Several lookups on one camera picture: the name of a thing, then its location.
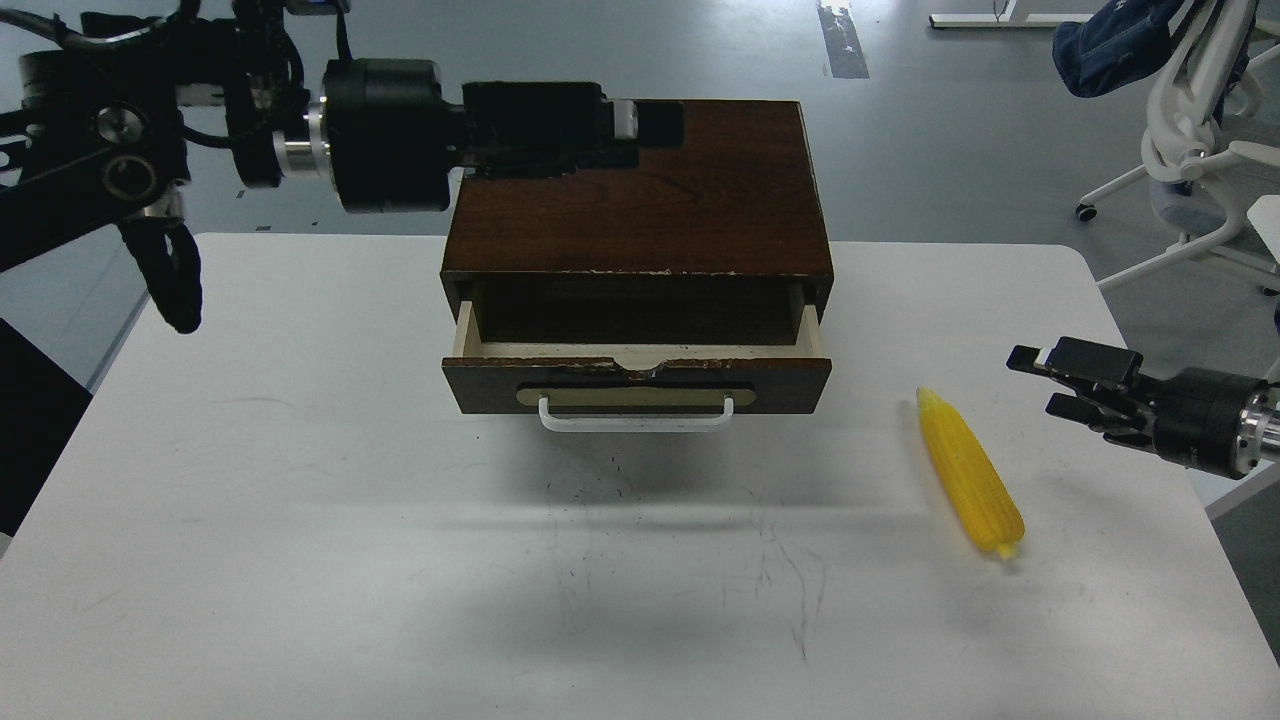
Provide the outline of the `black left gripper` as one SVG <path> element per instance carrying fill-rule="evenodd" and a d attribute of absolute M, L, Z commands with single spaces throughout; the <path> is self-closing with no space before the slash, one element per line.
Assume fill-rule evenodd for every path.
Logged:
<path fill-rule="evenodd" d="M 425 59 L 332 60 L 324 74 L 332 179 L 347 213 L 444 211 L 462 143 L 462 110 Z M 637 149 L 678 147 L 685 106 L 609 97 L 595 82 L 483 81 L 462 86 L 468 140 L 506 152 L 463 152 L 489 179 L 545 179 L 640 165 Z"/>

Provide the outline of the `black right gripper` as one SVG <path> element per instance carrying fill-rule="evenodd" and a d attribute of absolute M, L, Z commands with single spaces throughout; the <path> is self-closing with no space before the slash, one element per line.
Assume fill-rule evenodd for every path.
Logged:
<path fill-rule="evenodd" d="M 1134 433 L 1128 448 L 1234 480 L 1257 466 L 1245 424 L 1263 406 L 1262 379 L 1203 368 L 1164 379 L 1140 373 L 1143 361 L 1129 348 L 1062 337 L 1046 348 L 1015 346 L 1006 368 L 1082 393 L 1052 395 L 1046 413 L 1098 433 Z"/>

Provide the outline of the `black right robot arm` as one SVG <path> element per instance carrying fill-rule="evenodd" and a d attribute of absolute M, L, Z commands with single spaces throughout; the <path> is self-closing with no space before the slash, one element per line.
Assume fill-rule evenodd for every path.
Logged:
<path fill-rule="evenodd" d="M 1143 373 L 1143 361 L 1129 348 L 1064 336 L 1052 347 L 1015 346 L 1006 366 L 1065 387 L 1046 413 L 1111 445 L 1233 480 L 1277 461 L 1277 382 L 1199 366 L 1158 378 Z"/>

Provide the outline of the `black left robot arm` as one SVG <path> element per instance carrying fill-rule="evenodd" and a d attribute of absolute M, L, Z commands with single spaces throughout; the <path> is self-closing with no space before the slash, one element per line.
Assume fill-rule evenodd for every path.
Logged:
<path fill-rule="evenodd" d="M 3 269 L 118 228 L 164 320 L 198 329 L 201 259 L 180 191 L 191 145 L 232 154 L 242 183 L 332 182 L 348 213 L 443 211 L 451 173 L 554 178 L 635 168 L 684 141 L 677 101 L 607 97 L 593 82 L 472 82 L 445 100 L 424 59 L 352 54 L 347 1 L 200 3 L 165 15 L 61 18 L 3 9 L 52 44 L 20 59 L 3 114 Z"/>

